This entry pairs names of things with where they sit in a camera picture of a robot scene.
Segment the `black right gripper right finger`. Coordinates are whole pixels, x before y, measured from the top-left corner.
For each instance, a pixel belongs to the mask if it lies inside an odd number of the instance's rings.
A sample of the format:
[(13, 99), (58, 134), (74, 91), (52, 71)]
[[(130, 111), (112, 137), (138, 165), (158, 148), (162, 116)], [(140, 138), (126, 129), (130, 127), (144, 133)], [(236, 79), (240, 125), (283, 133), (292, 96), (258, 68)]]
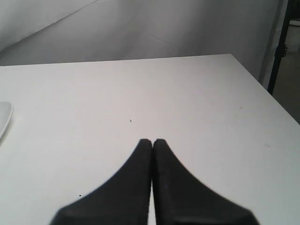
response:
[(153, 144), (152, 186), (158, 225), (257, 225), (253, 213), (209, 189), (164, 139)]

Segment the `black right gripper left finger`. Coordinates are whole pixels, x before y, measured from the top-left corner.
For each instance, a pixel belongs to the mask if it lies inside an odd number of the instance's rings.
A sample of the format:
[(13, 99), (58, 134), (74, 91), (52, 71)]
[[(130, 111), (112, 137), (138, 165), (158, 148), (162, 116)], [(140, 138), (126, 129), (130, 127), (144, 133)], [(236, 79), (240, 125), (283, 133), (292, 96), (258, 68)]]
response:
[(102, 186), (61, 208), (53, 225), (146, 225), (152, 143), (141, 139), (124, 165)]

